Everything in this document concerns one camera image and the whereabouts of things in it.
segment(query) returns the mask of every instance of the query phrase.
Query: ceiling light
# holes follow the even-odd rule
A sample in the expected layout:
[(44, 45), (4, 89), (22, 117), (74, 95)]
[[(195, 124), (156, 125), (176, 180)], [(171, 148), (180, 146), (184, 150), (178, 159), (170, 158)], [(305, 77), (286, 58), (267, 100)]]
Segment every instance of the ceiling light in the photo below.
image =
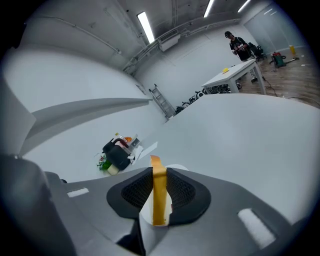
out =
[(238, 13), (240, 13), (241, 10), (242, 10), (243, 8), (245, 8), (246, 5), (249, 4), (250, 1), (251, 1), (251, 0), (246, 0), (246, 2), (245, 2), (245, 3), (241, 6), (241, 8), (238, 10)]
[(209, 3), (208, 3), (208, 6), (206, 7), (206, 10), (205, 10), (205, 13), (204, 13), (204, 18), (207, 17), (209, 15), (209, 12), (210, 12), (210, 9), (211, 9), (211, 6), (212, 4), (214, 3), (214, 0), (210, 0)]
[(267, 10), (263, 15), (266, 15), (268, 12), (270, 12), (272, 10), (272, 8), (270, 10)]
[(151, 30), (146, 13), (142, 12), (142, 13), (138, 14), (137, 17), (143, 27), (143, 30), (146, 34), (146, 37), (149, 40), (149, 44), (151, 44), (152, 42), (155, 41), (155, 38), (154, 38), (154, 34), (152, 34), (152, 30)]

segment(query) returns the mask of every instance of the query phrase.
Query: white wall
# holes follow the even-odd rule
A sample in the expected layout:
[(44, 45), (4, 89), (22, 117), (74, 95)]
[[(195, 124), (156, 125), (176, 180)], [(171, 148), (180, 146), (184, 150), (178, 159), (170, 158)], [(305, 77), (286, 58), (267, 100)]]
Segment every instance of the white wall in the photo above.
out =
[(102, 148), (116, 132), (144, 139), (163, 124), (155, 110), (141, 106), (112, 113), (66, 130), (34, 148), (23, 158), (33, 161), (45, 172), (53, 172), (67, 182), (108, 176), (99, 171)]
[(250, 13), (255, 15), (243, 19), (243, 25), (254, 36), (265, 54), (281, 52), (290, 46), (308, 46), (295, 23), (276, 3), (256, 4)]
[(175, 108), (200, 91), (201, 86), (224, 68), (241, 63), (225, 38), (225, 31), (243, 38), (247, 43), (257, 44), (242, 25), (223, 26), (193, 36), (182, 38), (178, 44), (159, 52), (145, 61), (137, 70), (135, 78), (144, 87), (157, 84)]

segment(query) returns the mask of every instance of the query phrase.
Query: white platform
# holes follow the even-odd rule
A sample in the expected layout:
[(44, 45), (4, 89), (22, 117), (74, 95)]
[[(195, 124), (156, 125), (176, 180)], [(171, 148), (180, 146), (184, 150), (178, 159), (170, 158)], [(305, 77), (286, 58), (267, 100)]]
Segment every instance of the white platform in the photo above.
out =
[[(141, 142), (164, 166), (234, 182), (291, 223), (307, 216), (320, 180), (320, 109), (255, 94), (205, 95)], [(150, 166), (147, 155), (125, 172)]]

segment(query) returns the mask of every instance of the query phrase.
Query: black mesh grille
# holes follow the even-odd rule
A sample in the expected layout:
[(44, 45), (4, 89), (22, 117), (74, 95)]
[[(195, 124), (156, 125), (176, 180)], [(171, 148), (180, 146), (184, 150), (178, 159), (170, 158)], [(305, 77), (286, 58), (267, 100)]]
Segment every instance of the black mesh grille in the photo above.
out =
[(172, 174), (170, 171), (166, 172), (166, 190), (172, 199), (172, 209), (176, 210), (189, 204), (196, 195), (195, 188)]
[(154, 187), (152, 169), (145, 175), (125, 186), (121, 191), (121, 196), (139, 211), (147, 201)]

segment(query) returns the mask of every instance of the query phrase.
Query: yellow tape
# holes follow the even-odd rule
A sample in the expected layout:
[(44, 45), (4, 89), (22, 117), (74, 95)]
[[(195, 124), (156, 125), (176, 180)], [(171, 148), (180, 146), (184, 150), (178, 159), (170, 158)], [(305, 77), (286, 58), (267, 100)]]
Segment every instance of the yellow tape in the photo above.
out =
[(153, 175), (153, 222), (154, 226), (165, 224), (167, 200), (167, 168), (161, 164), (160, 157), (151, 155)]

